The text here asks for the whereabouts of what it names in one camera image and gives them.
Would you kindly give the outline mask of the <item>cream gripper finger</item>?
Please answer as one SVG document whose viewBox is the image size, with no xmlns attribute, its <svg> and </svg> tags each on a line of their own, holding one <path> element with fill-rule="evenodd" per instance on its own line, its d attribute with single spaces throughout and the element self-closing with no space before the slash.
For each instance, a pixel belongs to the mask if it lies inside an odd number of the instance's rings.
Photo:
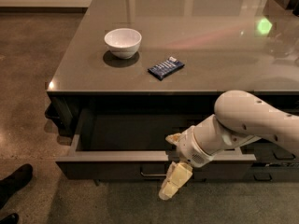
<svg viewBox="0 0 299 224">
<path fill-rule="evenodd" d="M 171 144 L 171 145 L 177 147 L 177 146 L 179 145 L 179 139 L 180 139 L 180 137 L 181 137 L 181 133 L 174 133 L 174 134 L 170 134 L 170 135 L 168 135 L 168 136 L 165 138 L 165 140 L 166 140 L 169 144 Z"/>
<path fill-rule="evenodd" d="M 171 199 L 191 177 L 192 167 L 188 163 L 172 162 L 161 185 L 159 197 L 164 201 Z"/>
</svg>

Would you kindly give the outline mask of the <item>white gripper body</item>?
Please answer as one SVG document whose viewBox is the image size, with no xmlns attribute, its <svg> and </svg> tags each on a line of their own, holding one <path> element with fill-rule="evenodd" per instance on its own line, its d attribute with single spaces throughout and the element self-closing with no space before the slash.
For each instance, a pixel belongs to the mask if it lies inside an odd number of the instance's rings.
<svg viewBox="0 0 299 224">
<path fill-rule="evenodd" d="M 200 168 L 213 161 L 214 157 L 200 148 L 194 136 L 194 127 L 184 131 L 178 140 L 177 153 L 181 161 L 185 161 L 194 168 Z"/>
</svg>

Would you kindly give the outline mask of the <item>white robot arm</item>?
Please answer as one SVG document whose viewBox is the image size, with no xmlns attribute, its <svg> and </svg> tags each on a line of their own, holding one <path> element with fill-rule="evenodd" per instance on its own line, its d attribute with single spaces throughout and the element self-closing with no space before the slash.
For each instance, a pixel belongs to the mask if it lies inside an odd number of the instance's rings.
<svg viewBox="0 0 299 224">
<path fill-rule="evenodd" d="M 227 149 L 268 140 L 299 154 L 299 117 L 283 112 L 245 91 L 227 91 L 214 104 L 214 114 L 181 133 L 168 135 L 179 162 L 170 164 L 159 197 L 171 199 L 192 177 L 192 170 Z"/>
</svg>

